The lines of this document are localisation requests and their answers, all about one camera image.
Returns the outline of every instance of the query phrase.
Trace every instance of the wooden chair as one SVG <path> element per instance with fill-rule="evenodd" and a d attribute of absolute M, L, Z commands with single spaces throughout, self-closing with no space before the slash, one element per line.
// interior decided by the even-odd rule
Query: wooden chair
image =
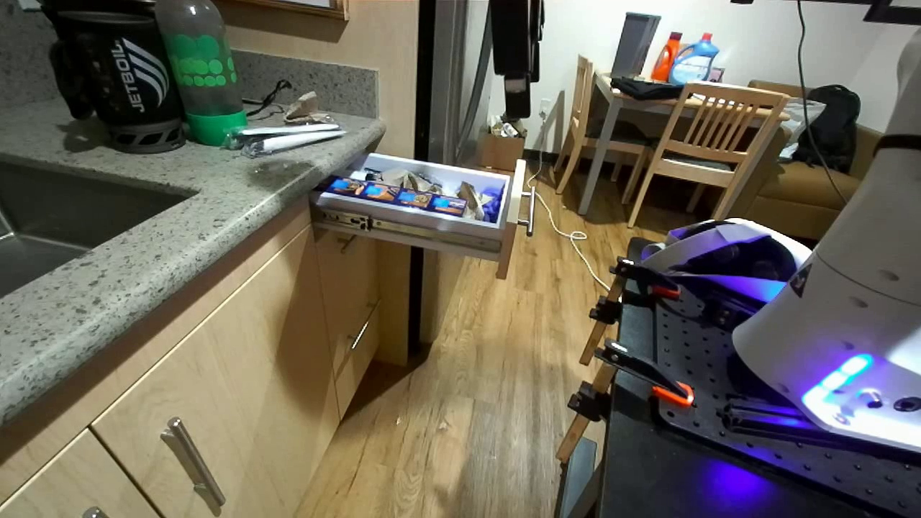
<path fill-rule="evenodd" d="M 606 148 L 611 152 L 633 155 L 632 180 L 643 172 L 644 158 L 652 152 L 652 148 L 644 142 L 614 142 L 614 139 L 611 142 L 597 142 L 597 139 L 587 136 L 594 90 L 597 90 L 594 63 L 578 56 L 571 132 L 567 132 L 564 149 L 560 152 L 560 162 L 552 167 L 555 172 L 564 167 L 564 172 L 561 172 L 561 180 L 555 184 L 555 194 L 567 191 L 585 148 Z"/>
<path fill-rule="evenodd" d="M 778 132 L 784 105 L 784 92 L 689 85 L 666 124 L 627 224 L 636 224 L 656 175 L 698 184 L 689 213 L 705 188 L 719 188 L 714 219 L 727 219 Z"/>

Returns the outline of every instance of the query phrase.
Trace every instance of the orange bottle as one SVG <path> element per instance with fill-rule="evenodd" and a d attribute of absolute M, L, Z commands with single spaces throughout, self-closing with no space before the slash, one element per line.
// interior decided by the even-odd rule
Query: orange bottle
<path fill-rule="evenodd" d="M 668 44 L 660 52 L 660 62 L 653 67 L 653 77 L 656 85 L 666 85 L 675 67 L 675 59 L 683 52 L 683 33 L 672 33 Z"/>

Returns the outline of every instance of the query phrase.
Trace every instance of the cable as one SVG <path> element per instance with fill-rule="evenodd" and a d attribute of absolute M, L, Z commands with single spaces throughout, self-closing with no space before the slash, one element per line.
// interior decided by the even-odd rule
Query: cable
<path fill-rule="evenodd" d="M 535 198 L 544 204 L 552 234 L 564 236 L 564 239 L 574 244 L 574 252 L 577 252 L 577 256 L 581 259 L 585 270 L 587 270 L 587 273 L 601 286 L 601 290 L 609 293 L 611 286 L 597 273 L 597 267 L 587 263 L 585 252 L 578 247 L 578 242 L 587 242 L 587 234 L 585 234 L 585 230 L 571 230 L 571 234 L 567 234 L 567 230 L 561 230 L 561 229 L 555 224 L 555 217 L 552 217 L 550 204 L 544 201 L 544 197 L 538 194 L 535 180 L 538 180 L 535 172 L 528 175 L 528 188 L 534 188 Z"/>
<path fill-rule="evenodd" d="M 807 124 L 807 136 L 810 136 L 810 144 L 811 144 L 811 149 L 816 149 L 816 155 L 817 155 L 817 162 L 824 165 L 824 172 L 826 172 L 826 180 L 829 180 L 829 184 L 832 184 L 832 191 L 834 191 L 834 197 L 837 197 L 837 201 L 842 201 L 842 208 L 846 204 L 846 198 L 843 198 L 843 194 L 837 191 L 837 184 L 834 184 L 834 175 L 832 175 L 832 170 L 829 170 L 829 165 L 826 165 L 826 158 L 824 158 L 824 152 L 817 149 L 817 144 L 816 144 L 816 132 L 811 132 L 811 121 L 810 121 L 810 90 L 807 90 L 807 72 L 803 72 L 803 46 L 807 46 L 807 16 L 803 16 L 803 0 L 797 0 L 797 20 L 800 20 L 800 40 L 797 40 L 797 82 L 800 82 L 800 99 L 803 99 L 803 124 Z"/>

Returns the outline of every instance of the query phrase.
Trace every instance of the bag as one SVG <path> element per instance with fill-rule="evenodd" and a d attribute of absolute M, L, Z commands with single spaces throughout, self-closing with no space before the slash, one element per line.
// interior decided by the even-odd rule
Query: bag
<path fill-rule="evenodd" d="M 821 101 L 826 111 L 800 136 L 796 162 L 811 167 L 826 162 L 829 170 L 850 172 L 857 148 L 862 99 L 842 85 L 829 85 L 810 90 L 810 101 Z"/>

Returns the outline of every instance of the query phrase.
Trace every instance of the plastic bottle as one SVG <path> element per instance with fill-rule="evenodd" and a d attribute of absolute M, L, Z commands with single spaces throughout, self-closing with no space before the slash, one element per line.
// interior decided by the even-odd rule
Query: plastic bottle
<path fill-rule="evenodd" d="M 184 105 L 191 139 L 221 148 L 249 126 L 236 92 L 236 67 L 224 44 L 224 17 L 211 0 L 160 0 L 157 20 Z"/>
<path fill-rule="evenodd" d="M 675 67 L 675 62 L 679 59 L 679 50 L 683 50 L 683 33 L 672 33 L 668 40 L 666 40 L 666 46 L 663 46 L 663 52 L 660 52 L 660 62 L 656 62 L 656 67 L 653 67 L 652 82 L 656 82 L 656 85 L 666 85 L 666 82 L 668 82 L 672 67 Z"/>
<path fill-rule="evenodd" d="M 701 85 L 712 75 L 714 59 L 719 50 L 714 46 L 714 34 L 705 33 L 698 44 L 686 46 L 672 67 L 668 85 Z"/>

